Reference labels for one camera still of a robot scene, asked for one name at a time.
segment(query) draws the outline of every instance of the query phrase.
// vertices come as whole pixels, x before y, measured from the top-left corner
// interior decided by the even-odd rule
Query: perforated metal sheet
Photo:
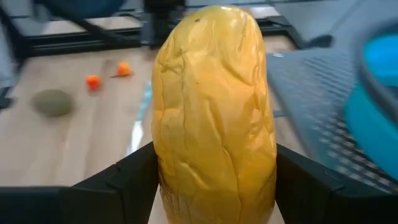
[[[370,161],[346,128],[343,109],[355,74],[345,51],[270,54],[267,74],[307,153],[353,179],[385,192],[398,192],[398,182]]]

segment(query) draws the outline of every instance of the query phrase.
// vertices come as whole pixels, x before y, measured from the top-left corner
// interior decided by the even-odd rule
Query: wooden table
[[[121,17],[93,22],[110,29],[140,26]],[[79,28],[57,21],[45,33],[71,31]],[[264,42],[268,52],[294,49],[282,36],[265,37]],[[156,51],[139,48],[31,59],[11,93],[15,105],[0,114],[1,185],[73,185],[123,158],[155,56]],[[111,78],[120,61],[130,63],[134,76]],[[103,79],[103,89],[97,93],[89,93],[85,86],[85,77],[92,74]],[[71,94],[74,112],[48,119],[33,111],[31,97],[47,89]],[[270,94],[273,109],[280,110]],[[152,140],[151,111],[144,120],[141,146]],[[303,154],[286,118],[275,119],[275,129],[278,143]],[[149,223],[167,223],[159,195]],[[283,223],[278,209],[269,223]]]

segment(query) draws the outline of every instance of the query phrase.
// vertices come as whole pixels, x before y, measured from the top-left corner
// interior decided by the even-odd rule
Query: green sponge
[[[72,111],[73,100],[64,91],[44,90],[32,97],[32,106],[45,116],[61,116]]]

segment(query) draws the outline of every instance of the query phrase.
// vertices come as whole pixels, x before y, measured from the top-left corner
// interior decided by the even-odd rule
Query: small orange toy
[[[98,90],[101,86],[101,79],[97,75],[89,75],[86,78],[86,84],[89,91]]]
[[[116,74],[117,77],[126,77],[131,75],[130,66],[127,62],[119,63],[118,72]]]

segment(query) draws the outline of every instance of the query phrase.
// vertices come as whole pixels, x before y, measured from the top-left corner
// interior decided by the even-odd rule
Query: black metal frame
[[[397,223],[398,195],[277,145],[275,199],[287,224]],[[146,224],[159,183],[153,143],[72,187],[0,187],[0,223]]]
[[[130,39],[129,41],[109,43],[103,38],[89,32],[23,36],[2,5],[0,5],[0,20],[11,42],[11,49],[18,64],[17,72],[23,67],[27,59],[31,57],[143,46],[141,43],[142,28],[109,30],[110,34],[117,34]],[[259,24],[263,36],[284,35],[290,39],[296,48],[304,49],[306,46],[306,43],[299,33],[283,16],[257,19],[257,23]],[[7,108],[11,104],[11,99],[6,98],[6,94],[10,89],[11,88],[4,88],[0,90],[2,92],[0,95],[0,110]]]

